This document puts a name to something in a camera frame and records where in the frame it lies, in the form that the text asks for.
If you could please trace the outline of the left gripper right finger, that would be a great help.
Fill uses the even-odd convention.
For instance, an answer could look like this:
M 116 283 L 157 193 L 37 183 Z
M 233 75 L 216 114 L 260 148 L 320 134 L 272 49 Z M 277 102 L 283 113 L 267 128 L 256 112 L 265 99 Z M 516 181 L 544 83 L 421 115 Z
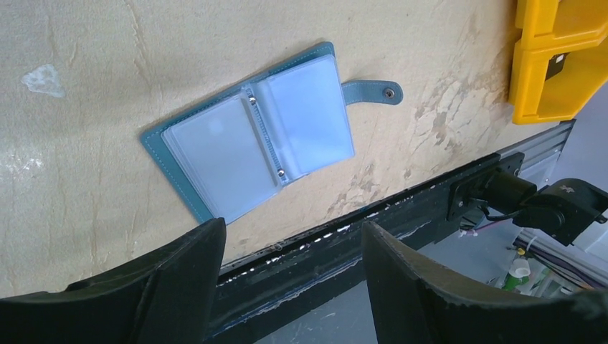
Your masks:
M 607 293 L 531 297 L 459 274 L 378 224 L 362 225 L 362 260 L 380 343 L 605 343 Z

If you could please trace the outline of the blue card holder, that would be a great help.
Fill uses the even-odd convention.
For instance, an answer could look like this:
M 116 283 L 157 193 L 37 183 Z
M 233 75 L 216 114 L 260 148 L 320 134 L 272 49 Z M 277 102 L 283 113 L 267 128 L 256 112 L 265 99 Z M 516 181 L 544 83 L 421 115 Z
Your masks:
M 349 105 L 403 98 L 397 82 L 342 82 L 332 43 L 321 42 L 151 126 L 140 142 L 199 223 L 232 223 L 354 156 Z

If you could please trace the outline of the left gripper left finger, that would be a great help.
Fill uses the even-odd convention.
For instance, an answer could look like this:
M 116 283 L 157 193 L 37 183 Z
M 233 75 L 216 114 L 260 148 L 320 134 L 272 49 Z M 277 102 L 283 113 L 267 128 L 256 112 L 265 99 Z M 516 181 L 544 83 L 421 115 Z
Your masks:
M 3 343 L 202 343 L 226 242 L 223 219 L 61 292 L 1 300 Z

